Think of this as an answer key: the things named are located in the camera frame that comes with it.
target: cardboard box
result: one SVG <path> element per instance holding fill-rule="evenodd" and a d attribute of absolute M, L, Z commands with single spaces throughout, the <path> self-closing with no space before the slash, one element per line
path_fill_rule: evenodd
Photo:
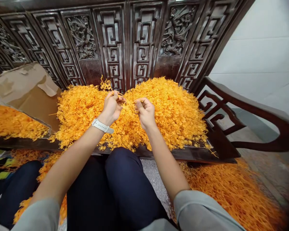
<path fill-rule="evenodd" d="M 0 105 L 12 107 L 58 131 L 57 101 L 61 89 L 37 62 L 27 64 L 0 75 Z"/>

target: white tiled wall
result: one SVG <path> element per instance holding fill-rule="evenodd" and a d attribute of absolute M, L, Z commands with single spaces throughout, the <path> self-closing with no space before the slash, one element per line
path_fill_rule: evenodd
<path fill-rule="evenodd" d="M 209 76 L 289 115 L 289 0 L 256 0 Z"/>

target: navy pants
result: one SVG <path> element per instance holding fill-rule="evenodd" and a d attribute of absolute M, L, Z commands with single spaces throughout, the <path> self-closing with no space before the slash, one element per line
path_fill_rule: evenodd
<path fill-rule="evenodd" d="M 38 187 L 36 178 L 42 164 L 30 161 L 22 165 L 11 177 L 0 180 L 0 224 L 8 229 L 13 228 L 14 214 L 19 209 L 19 204 L 32 196 Z"/>
<path fill-rule="evenodd" d="M 140 159 L 125 148 L 106 164 L 90 157 L 67 192 L 68 231 L 139 230 L 159 218 L 169 220 Z"/>

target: gray long-sleeve shirt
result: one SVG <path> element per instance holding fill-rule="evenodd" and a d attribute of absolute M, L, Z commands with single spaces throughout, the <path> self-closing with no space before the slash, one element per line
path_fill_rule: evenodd
<path fill-rule="evenodd" d="M 212 197 L 199 191 L 181 191 L 174 199 L 174 209 L 181 230 L 246 231 Z M 12 231 L 57 231 L 60 206 L 53 199 L 29 206 Z M 166 219 L 158 219 L 141 231 L 177 231 Z"/>

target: white smartwatch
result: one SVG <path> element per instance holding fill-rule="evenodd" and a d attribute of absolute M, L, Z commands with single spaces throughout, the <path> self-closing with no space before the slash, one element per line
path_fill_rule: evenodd
<path fill-rule="evenodd" d="M 114 130 L 112 128 L 110 128 L 109 126 L 101 123 L 98 119 L 94 119 L 93 120 L 92 126 L 102 130 L 105 133 L 112 134 L 114 132 Z"/>

